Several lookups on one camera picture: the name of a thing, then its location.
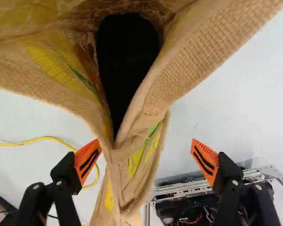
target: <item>orange gripper pad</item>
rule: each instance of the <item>orange gripper pad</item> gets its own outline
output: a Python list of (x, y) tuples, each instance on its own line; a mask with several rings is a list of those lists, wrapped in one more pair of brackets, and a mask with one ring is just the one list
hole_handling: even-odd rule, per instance
[(95, 162), (100, 156), (102, 149), (99, 140), (95, 139), (85, 146), (81, 147), (75, 153), (75, 169), (83, 186)]
[(191, 155), (194, 157), (202, 173), (213, 187), (215, 177), (219, 168), (218, 153), (208, 146), (193, 139), (191, 146)]

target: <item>red wire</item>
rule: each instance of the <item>red wire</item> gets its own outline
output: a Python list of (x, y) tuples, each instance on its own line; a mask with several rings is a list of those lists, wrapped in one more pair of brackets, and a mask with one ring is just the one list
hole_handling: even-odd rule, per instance
[(195, 223), (197, 223), (198, 221), (200, 221), (201, 218), (202, 218), (202, 213), (200, 213), (199, 217), (197, 217), (196, 220), (191, 221), (191, 222), (187, 222), (187, 223), (188, 223), (189, 225), (195, 224)]

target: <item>black cable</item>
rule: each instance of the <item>black cable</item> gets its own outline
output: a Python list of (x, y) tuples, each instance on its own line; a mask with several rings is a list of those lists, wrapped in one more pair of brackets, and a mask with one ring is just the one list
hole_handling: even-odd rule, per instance
[(5, 211), (1, 211), (0, 214), (1, 214), (1, 213), (10, 213), (10, 212), (13, 212), (13, 211), (14, 211), (14, 210), (5, 210)]
[[(5, 211), (0, 211), (0, 214), (1, 213), (12, 213), (12, 212), (15, 212), (15, 211), (17, 211), (17, 210), (5, 210)], [(47, 216), (50, 217), (50, 218), (58, 219), (58, 217), (50, 215), (50, 214), (48, 214)]]
[(58, 217), (56, 217), (56, 216), (53, 216), (53, 215), (47, 215), (48, 217), (50, 217), (50, 218), (54, 218), (54, 219), (58, 219)]

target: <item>screw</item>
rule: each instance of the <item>screw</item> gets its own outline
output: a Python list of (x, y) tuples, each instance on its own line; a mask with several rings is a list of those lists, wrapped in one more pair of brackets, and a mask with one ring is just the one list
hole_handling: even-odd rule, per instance
[(260, 185), (255, 185), (255, 187), (258, 189), (258, 190), (262, 190), (262, 187)]

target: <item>wire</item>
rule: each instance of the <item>wire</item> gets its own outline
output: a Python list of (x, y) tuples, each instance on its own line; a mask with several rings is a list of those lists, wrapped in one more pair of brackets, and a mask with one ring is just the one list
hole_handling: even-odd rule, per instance
[(185, 223), (185, 224), (188, 224), (188, 225), (192, 225), (192, 224), (195, 224), (197, 223), (198, 221), (200, 221), (200, 219), (202, 218), (202, 213), (200, 213), (200, 215), (197, 217), (196, 220), (194, 221), (179, 221), (180, 223)]
[[(31, 140), (27, 140), (27, 141), (23, 141), (23, 142), (18, 142), (18, 143), (2, 143), (2, 142), (0, 142), (0, 146), (20, 146), (20, 145), (31, 144), (31, 143), (34, 143), (34, 142), (37, 142), (37, 141), (40, 141), (40, 140), (57, 141), (57, 142), (61, 143), (62, 145), (70, 148), (73, 152), (77, 151), (74, 147), (72, 147), (70, 144), (66, 143), (65, 141), (63, 141), (59, 138), (50, 137), (50, 136), (38, 137), (38, 138), (35, 138), (35, 139), (31, 139)], [(94, 166), (95, 166), (95, 170), (96, 170), (96, 178), (91, 184), (83, 186), (82, 190), (88, 189), (88, 188), (94, 186), (98, 182), (100, 171), (99, 171), (99, 167), (98, 167), (97, 163), (95, 163)]]
[(0, 211), (0, 214), (1, 214), (1, 213), (10, 213), (10, 212), (14, 212), (14, 210), (5, 210), (5, 211)]
[(58, 217), (50, 215), (50, 214), (48, 214), (47, 216), (50, 217), (50, 218), (58, 219)]

